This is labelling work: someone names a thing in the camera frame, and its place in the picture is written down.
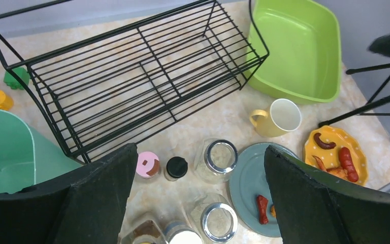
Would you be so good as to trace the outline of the pink lid spice jar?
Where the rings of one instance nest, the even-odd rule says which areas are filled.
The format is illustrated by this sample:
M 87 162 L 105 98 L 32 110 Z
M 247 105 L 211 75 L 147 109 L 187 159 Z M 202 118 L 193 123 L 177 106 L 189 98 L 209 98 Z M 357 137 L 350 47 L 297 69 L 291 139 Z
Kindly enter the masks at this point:
M 150 151 L 138 154 L 136 173 L 141 178 L 153 178 L 160 173 L 160 161 L 158 156 Z

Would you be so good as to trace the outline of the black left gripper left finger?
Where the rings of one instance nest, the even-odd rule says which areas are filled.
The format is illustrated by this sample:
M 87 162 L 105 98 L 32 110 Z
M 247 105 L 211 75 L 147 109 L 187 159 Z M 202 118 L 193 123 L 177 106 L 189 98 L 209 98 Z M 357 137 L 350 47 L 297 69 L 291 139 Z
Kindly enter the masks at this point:
M 117 243 L 137 146 L 13 194 L 0 193 L 0 243 Z

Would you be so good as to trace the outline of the oil bottle brown liquid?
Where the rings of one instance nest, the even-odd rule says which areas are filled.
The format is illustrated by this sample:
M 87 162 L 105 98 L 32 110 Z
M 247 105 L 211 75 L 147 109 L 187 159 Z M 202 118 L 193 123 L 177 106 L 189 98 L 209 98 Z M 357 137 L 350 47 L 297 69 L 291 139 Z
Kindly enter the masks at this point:
M 121 238 L 121 244 L 168 243 L 154 220 L 144 220 Z

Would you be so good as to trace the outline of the black lid spice jar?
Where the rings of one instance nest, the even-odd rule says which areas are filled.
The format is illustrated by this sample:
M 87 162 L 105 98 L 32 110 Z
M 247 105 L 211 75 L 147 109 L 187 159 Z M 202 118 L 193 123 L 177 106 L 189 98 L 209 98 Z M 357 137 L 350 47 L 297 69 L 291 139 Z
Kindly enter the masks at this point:
M 168 181 L 177 181 L 184 177 L 188 171 L 188 163 L 182 157 L 172 157 L 165 167 L 165 178 Z

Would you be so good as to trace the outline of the clear glass jar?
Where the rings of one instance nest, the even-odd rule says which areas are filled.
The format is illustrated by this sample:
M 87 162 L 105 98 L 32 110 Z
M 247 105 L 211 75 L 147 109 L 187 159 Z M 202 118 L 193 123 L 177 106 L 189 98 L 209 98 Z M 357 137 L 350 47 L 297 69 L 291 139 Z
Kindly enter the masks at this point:
M 238 151 L 226 139 L 205 139 L 198 150 L 193 172 L 202 181 L 217 185 L 228 181 L 238 161 Z
M 203 243 L 228 243 L 237 233 L 237 214 L 221 194 L 208 193 L 196 198 L 186 213 Z

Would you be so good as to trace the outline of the silver lid labelled jar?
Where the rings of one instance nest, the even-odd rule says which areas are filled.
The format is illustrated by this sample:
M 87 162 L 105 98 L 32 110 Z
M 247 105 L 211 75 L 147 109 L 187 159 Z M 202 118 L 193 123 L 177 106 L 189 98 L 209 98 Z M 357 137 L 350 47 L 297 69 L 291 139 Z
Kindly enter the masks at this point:
M 164 235 L 169 244 L 203 244 L 198 233 L 183 221 L 169 222 L 164 229 Z

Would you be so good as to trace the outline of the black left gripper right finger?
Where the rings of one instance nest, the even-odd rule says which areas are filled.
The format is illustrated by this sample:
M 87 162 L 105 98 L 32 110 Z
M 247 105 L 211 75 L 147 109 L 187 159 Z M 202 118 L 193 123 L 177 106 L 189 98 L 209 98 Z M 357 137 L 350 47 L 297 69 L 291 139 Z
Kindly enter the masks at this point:
M 335 177 L 273 146 L 264 168 L 284 243 L 390 243 L 390 193 Z

